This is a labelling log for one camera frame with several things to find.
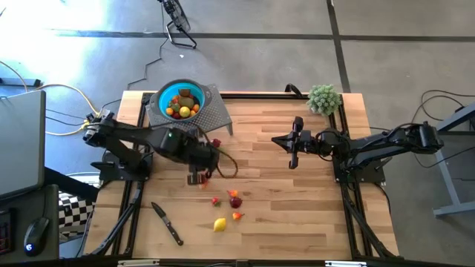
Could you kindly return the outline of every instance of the wooden table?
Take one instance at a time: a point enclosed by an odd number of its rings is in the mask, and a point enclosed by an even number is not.
[[[142,91],[125,91],[117,119],[135,125]],[[343,94],[352,138],[370,134],[363,97]],[[137,224],[134,258],[321,260],[350,259],[341,191],[334,182],[333,167],[316,155],[299,154],[299,166],[288,169],[290,155],[270,141],[288,134],[294,116],[302,116],[313,135],[329,127],[322,116],[311,114],[304,100],[227,99],[234,136],[226,128],[209,133],[222,141],[222,149],[239,164],[236,178],[215,174],[202,190],[186,184],[187,165],[154,155],[154,170],[145,184]],[[232,172],[222,160],[221,168]],[[117,221],[124,182],[112,182],[99,193],[85,252],[93,251]],[[232,220],[226,190],[235,189],[243,199],[241,221]],[[394,254],[398,253],[390,214],[383,193],[362,184],[368,224]],[[220,208],[212,197],[224,200]],[[184,241],[178,246],[151,208],[157,202]],[[224,232],[213,232],[213,222],[225,217]],[[124,227],[126,244],[129,222]],[[356,228],[358,247],[363,251]]]

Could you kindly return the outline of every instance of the gray floor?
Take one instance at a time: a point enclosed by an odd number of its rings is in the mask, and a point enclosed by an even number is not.
[[[97,108],[120,98],[129,82],[142,78],[145,64],[158,57],[162,39],[58,37],[46,30],[160,32],[162,17],[155,0],[33,1],[27,7],[18,2],[9,1],[0,17],[2,37],[9,36],[0,42],[0,59],[25,77],[81,88]],[[475,2],[470,0],[334,3],[341,34],[475,34]],[[332,32],[325,0],[183,0],[182,4],[195,33]],[[203,84],[215,83],[221,90],[282,91],[291,82],[302,90],[333,83],[342,91],[332,40],[197,41],[197,50],[166,44],[163,60],[147,69],[148,80],[131,90],[158,90],[172,79],[186,77]],[[372,126],[391,128],[410,121],[422,92],[429,89],[475,93],[475,42],[345,41],[342,49],[350,89],[364,94]],[[13,74],[0,67],[0,76]],[[0,88],[0,95],[21,92]],[[473,100],[460,101],[468,104]],[[47,106],[80,116],[90,112],[77,93],[64,88],[47,89]],[[444,99],[427,106],[434,116],[442,118],[456,108]],[[423,119],[427,118],[419,114],[417,121]],[[66,132],[75,127],[48,122],[47,129]],[[65,174],[95,171],[89,163],[101,154],[101,149],[85,145],[80,135],[47,137],[46,166]],[[422,160],[430,164],[434,158]],[[442,220],[432,215],[432,208],[450,202],[439,169],[421,168],[408,154],[395,157],[385,172],[401,255],[412,260],[473,265],[475,212]],[[474,200],[475,182],[454,182],[462,200]]]

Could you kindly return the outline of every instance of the succulent plant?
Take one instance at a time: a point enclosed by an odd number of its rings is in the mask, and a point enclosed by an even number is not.
[[[313,85],[310,89],[307,105],[313,113],[329,116],[340,104],[340,95],[333,85]]]

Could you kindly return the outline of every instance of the red fruit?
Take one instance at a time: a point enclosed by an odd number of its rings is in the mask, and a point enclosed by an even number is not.
[[[217,197],[213,197],[211,199],[211,203],[214,207],[219,207],[221,205],[221,201]]]
[[[221,145],[221,141],[219,139],[213,139],[211,141],[211,144],[215,147],[215,148],[219,148],[220,145]]]
[[[229,204],[231,205],[231,208],[239,208],[241,204],[243,204],[243,200],[239,197],[232,197],[229,200]]]

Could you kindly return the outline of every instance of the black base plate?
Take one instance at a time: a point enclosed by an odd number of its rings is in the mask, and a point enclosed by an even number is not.
[[[101,171],[99,179],[102,181],[146,181],[151,172],[153,155],[142,160],[136,170],[129,170],[120,163],[119,158],[107,152],[103,162],[92,162],[91,165]]]

